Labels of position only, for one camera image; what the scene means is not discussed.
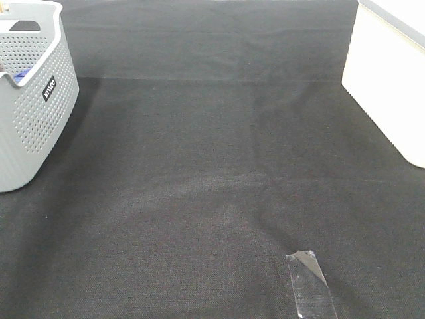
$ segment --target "dark floor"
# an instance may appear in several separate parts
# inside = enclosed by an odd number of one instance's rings
[[[423,318],[425,171],[341,86],[356,1],[62,2],[80,95],[0,195],[0,318],[297,318],[306,249],[340,319]]]

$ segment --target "gray basket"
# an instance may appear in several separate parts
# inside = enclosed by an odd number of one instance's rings
[[[78,83],[60,12],[44,1],[8,1],[0,21],[35,21],[40,31],[0,31],[0,192],[24,186],[63,131]],[[16,83],[13,75],[31,68]]]

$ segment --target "white storage bin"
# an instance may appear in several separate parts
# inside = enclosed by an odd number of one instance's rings
[[[78,83],[55,2],[3,2],[0,13],[0,191],[24,186],[56,143],[78,95]],[[10,31],[35,21],[40,31]],[[31,70],[18,83],[13,75]]]
[[[425,167],[425,1],[359,0],[343,86],[400,153]]]

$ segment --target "blue object in basket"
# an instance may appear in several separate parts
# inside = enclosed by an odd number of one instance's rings
[[[16,83],[19,83],[26,75],[27,73],[31,70],[32,68],[28,68],[16,75],[13,76],[13,79],[15,80]]]

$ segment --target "clear tape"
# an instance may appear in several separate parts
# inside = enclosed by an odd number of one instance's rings
[[[287,255],[298,318],[337,319],[331,292],[313,251]]]

